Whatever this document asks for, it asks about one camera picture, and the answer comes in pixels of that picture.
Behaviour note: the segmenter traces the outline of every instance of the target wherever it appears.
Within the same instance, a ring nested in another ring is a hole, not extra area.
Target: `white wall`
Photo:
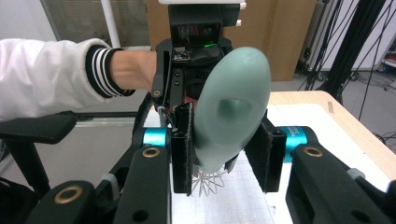
[[[0,39],[56,40],[40,0],[0,0]]]

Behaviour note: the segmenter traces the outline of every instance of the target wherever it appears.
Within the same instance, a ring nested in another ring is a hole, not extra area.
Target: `wire whisk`
[[[224,187],[222,175],[225,173],[226,171],[217,171],[213,174],[206,174],[202,171],[199,171],[198,176],[194,177],[192,180],[192,192],[194,192],[196,189],[199,189],[200,197],[202,193],[204,193],[206,196],[209,196],[210,192],[217,194],[218,187]]]

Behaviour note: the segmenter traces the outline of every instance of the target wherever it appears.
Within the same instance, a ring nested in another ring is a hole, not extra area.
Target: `striped cuff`
[[[91,86],[105,98],[134,94],[134,90],[123,90],[111,79],[110,60],[117,50],[121,49],[106,49],[104,46],[95,45],[90,47],[85,59],[85,68]]]

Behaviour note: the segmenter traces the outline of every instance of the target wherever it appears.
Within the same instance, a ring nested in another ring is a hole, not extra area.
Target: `white jacket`
[[[89,76],[91,81],[106,83],[110,89],[114,86],[114,83],[108,84],[106,74],[87,75],[87,52],[92,46],[99,46],[106,53],[109,51],[108,45],[99,39],[78,44],[1,40],[0,122],[99,105],[111,100],[113,95],[122,95],[103,94],[100,87],[107,87],[90,84]]]

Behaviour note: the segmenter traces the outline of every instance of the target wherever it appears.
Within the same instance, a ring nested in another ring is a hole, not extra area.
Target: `green soft object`
[[[213,69],[199,98],[194,142],[207,174],[244,148],[259,127],[271,92],[270,66],[254,48],[227,54]]]

